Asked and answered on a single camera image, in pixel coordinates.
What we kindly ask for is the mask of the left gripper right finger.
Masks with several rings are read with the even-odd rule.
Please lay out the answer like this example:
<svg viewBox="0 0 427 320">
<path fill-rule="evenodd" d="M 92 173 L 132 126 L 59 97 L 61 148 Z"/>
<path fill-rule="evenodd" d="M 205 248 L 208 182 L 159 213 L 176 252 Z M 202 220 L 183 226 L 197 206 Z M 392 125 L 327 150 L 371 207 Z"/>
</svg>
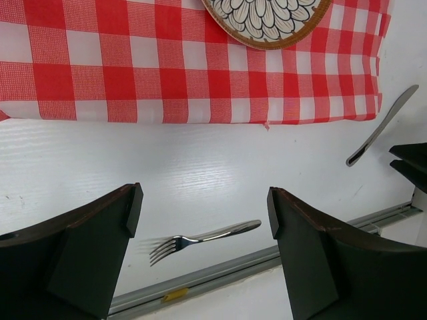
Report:
<svg viewBox="0 0 427 320">
<path fill-rule="evenodd" d="M 426 249 L 327 215 L 288 191 L 267 198 L 294 319 L 425 319 Z"/>
</svg>

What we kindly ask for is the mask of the red white checkered cloth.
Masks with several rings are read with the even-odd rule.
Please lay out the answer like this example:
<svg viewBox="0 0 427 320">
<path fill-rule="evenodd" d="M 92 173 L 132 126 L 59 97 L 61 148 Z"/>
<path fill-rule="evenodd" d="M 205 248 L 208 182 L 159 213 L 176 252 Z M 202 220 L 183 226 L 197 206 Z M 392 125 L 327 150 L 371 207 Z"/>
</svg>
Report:
<svg viewBox="0 0 427 320">
<path fill-rule="evenodd" d="M 391 1 L 333 1 L 295 45 L 238 43 L 201 1 L 2 1 L 1 118 L 302 125 L 380 111 Z"/>
</svg>

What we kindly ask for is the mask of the floral patterned plate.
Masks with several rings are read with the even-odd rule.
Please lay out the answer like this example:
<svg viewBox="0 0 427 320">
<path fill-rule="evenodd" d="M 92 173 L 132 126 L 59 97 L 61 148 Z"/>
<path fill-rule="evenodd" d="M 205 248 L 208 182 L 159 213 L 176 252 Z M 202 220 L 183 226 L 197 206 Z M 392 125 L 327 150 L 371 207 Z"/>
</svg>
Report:
<svg viewBox="0 0 427 320">
<path fill-rule="evenodd" d="M 330 0 L 203 1 L 216 23 L 235 40 L 261 50 L 285 49 L 307 37 Z"/>
</svg>

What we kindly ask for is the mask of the silver knife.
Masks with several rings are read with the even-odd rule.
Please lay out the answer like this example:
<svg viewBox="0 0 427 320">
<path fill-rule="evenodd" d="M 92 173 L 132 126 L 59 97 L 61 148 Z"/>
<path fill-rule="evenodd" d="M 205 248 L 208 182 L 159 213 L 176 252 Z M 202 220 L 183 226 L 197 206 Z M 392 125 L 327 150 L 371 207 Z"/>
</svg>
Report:
<svg viewBox="0 0 427 320">
<path fill-rule="evenodd" d="M 347 158 L 346 165 L 348 167 L 353 166 L 363 156 L 363 154 L 365 154 L 368 148 L 378 138 L 381 132 L 383 132 L 389 122 L 393 120 L 399 110 L 403 108 L 403 106 L 411 98 L 411 96 L 415 94 L 418 88 L 418 84 L 410 86 L 397 98 L 397 100 L 395 100 L 395 102 L 393 103 L 390 110 L 388 111 L 382 122 L 379 124 L 379 126 L 372 132 L 372 134 L 367 138 L 367 140 L 365 140 L 365 142 L 350 157 Z"/>
</svg>

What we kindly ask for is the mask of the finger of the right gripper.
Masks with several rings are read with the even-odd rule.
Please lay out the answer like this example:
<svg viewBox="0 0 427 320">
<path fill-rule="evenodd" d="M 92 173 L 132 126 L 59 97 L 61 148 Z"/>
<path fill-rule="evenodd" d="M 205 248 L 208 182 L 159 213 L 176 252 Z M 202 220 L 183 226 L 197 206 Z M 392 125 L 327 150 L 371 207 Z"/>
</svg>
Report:
<svg viewBox="0 0 427 320">
<path fill-rule="evenodd" d="M 400 159 L 426 159 L 426 143 L 395 145 L 389 152 Z"/>
<path fill-rule="evenodd" d="M 423 193 L 427 193 L 427 180 L 424 172 L 416 169 L 403 160 L 393 160 L 390 166 L 413 183 L 417 189 L 421 190 Z"/>
</svg>

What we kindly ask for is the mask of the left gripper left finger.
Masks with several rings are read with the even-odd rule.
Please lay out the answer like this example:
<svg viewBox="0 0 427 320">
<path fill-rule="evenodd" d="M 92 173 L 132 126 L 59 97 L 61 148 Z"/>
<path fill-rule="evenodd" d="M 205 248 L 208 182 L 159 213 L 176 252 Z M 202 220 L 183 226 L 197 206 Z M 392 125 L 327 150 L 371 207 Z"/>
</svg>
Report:
<svg viewBox="0 0 427 320">
<path fill-rule="evenodd" d="M 143 191 L 122 187 L 1 236 L 2 319 L 106 319 Z"/>
</svg>

